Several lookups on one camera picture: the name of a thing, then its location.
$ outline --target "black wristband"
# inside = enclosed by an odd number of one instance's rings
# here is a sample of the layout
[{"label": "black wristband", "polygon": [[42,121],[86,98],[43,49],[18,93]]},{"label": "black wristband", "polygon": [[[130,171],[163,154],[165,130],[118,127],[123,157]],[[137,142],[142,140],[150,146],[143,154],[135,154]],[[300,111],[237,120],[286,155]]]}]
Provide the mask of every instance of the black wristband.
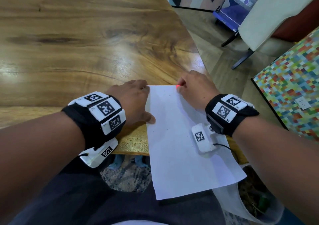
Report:
[{"label": "black wristband", "polygon": [[[110,97],[112,97],[119,105],[121,105],[120,102],[115,97],[109,96],[109,98]],[[105,122],[106,119],[110,119],[116,116],[122,110],[122,109],[117,110],[111,116],[108,116],[107,118],[99,122],[90,113],[89,108],[92,105],[97,105],[98,103],[103,102],[104,100],[105,98],[87,107],[83,107],[77,103],[74,103],[62,109],[62,111],[65,112],[68,115],[68,117],[70,117],[81,129],[85,139],[85,149],[89,149],[92,147],[94,148],[101,147],[105,142],[111,140],[112,138],[115,138],[121,132],[122,127],[125,124],[125,121],[124,121],[107,135],[103,133],[101,123]]]},{"label": "black wristband", "polygon": [[[212,122],[213,120],[209,120],[209,118],[207,118],[207,120],[212,124],[212,128],[213,128],[213,126],[216,126],[216,123],[218,123],[217,125],[221,127],[220,134],[225,134],[225,135],[229,135],[232,137],[236,128],[239,126],[239,124],[246,117],[258,116],[259,112],[250,106],[246,106],[242,110],[238,111],[236,108],[230,106],[228,103],[225,103],[221,100],[221,98],[223,98],[225,96],[227,96],[227,94],[219,94],[219,95],[215,96],[213,99],[211,99],[205,108],[205,112],[207,115],[209,115],[215,121],[215,122]],[[218,102],[225,105],[230,110],[233,110],[234,112],[236,112],[235,118],[230,123],[226,122],[223,118],[221,118],[220,116],[218,116],[217,114],[215,114],[213,112],[213,108],[217,105]]]}]

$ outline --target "wristband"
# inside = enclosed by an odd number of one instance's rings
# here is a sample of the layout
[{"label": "wristband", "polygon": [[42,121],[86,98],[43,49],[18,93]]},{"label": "wristband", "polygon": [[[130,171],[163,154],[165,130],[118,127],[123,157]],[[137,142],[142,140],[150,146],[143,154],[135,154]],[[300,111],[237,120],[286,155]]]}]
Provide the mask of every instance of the wristband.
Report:
[{"label": "wristband", "polygon": [[232,137],[237,126],[248,116],[258,116],[254,105],[236,95],[219,94],[207,104],[206,117],[211,129]]},{"label": "wristband", "polygon": [[62,111],[81,129],[85,149],[101,147],[120,133],[126,121],[121,103],[98,91],[71,101]]}]

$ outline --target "mosaic tile panel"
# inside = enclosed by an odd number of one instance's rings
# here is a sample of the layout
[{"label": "mosaic tile panel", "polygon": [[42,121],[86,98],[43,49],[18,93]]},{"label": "mosaic tile panel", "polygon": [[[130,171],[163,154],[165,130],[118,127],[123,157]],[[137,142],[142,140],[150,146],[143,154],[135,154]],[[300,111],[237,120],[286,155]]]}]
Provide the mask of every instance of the mosaic tile panel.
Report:
[{"label": "mosaic tile panel", "polygon": [[[290,131],[319,142],[319,28],[253,80]],[[310,108],[298,106],[301,96]]]}]

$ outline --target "wooden table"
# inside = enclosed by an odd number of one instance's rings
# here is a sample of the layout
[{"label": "wooden table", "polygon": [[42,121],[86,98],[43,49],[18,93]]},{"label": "wooden table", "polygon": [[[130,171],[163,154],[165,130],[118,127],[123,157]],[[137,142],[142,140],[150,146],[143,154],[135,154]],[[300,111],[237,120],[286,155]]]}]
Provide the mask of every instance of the wooden table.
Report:
[{"label": "wooden table", "polygon": [[[167,0],[0,0],[0,16],[1,128],[131,79],[207,74]],[[114,153],[148,155],[144,123],[118,140]]]}]

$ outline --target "chair leg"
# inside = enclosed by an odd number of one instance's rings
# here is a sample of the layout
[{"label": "chair leg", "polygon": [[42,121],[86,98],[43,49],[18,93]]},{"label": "chair leg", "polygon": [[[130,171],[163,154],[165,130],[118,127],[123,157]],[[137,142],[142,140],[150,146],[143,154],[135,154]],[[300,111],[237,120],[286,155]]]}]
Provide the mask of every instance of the chair leg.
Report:
[{"label": "chair leg", "polygon": [[229,39],[226,40],[221,46],[225,47],[227,44],[231,43],[235,38],[237,38],[239,35],[239,32],[235,32]]},{"label": "chair leg", "polygon": [[248,59],[250,57],[250,55],[252,55],[254,53],[254,51],[252,51],[250,48],[248,49],[248,51],[245,53],[245,55],[237,61],[237,63],[235,63],[232,66],[232,70],[234,70],[235,68],[238,67],[238,65],[240,65],[242,62],[244,62],[246,59]]}]

